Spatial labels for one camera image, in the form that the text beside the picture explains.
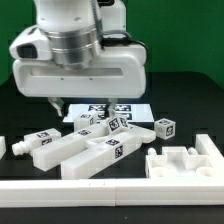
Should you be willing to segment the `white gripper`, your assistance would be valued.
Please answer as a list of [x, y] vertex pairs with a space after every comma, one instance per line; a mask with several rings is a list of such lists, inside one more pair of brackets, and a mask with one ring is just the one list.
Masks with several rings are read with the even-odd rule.
[[11, 44], [13, 74], [25, 96], [48, 97], [63, 116], [61, 98], [109, 98], [107, 118], [116, 98], [139, 98], [146, 89], [146, 49], [138, 43], [103, 46], [96, 33], [45, 33], [25, 29]]

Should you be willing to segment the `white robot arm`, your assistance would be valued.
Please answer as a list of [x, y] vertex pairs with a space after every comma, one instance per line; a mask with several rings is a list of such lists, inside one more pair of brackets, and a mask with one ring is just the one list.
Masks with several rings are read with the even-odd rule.
[[64, 114], [65, 98], [139, 98], [147, 48], [126, 31], [120, 0], [34, 0], [36, 24], [11, 44], [13, 74], [25, 96], [46, 97]]

